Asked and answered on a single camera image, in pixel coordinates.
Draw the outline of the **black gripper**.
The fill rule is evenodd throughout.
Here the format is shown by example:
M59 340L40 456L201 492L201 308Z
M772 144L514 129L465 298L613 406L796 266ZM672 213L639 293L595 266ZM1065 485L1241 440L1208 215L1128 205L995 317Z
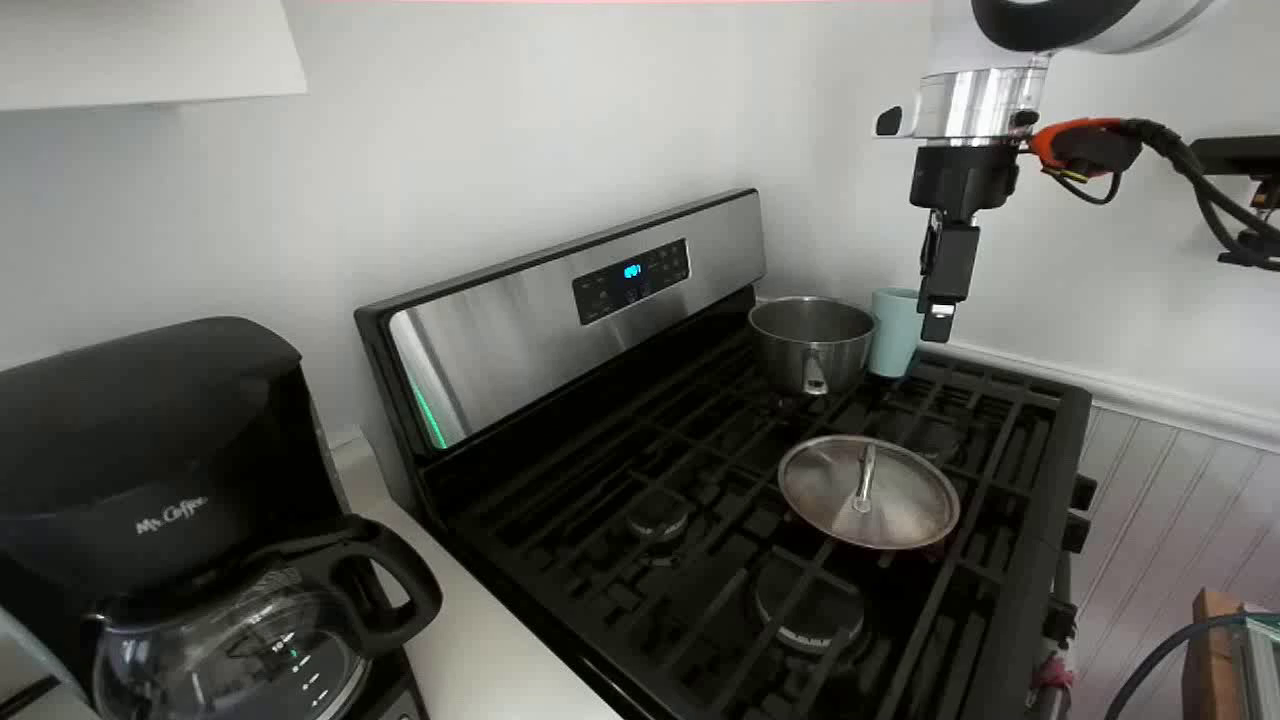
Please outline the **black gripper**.
M1016 188L1016 148L918 148L907 201L929 213L918 248L918 340L948 343L955 305L969 298L985 209L998 209Z

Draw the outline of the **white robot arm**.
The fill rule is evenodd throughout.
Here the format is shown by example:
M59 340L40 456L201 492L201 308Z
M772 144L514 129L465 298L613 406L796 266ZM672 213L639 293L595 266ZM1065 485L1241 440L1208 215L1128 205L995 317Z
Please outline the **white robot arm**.
M914 313L922 340L948 340L969 301L985 209L1016 188L1016 155L1041 122L1057 54L1144 54L1190 30L1221 0L930 0L930 60L881 135L913 140L907 201L929 213Z

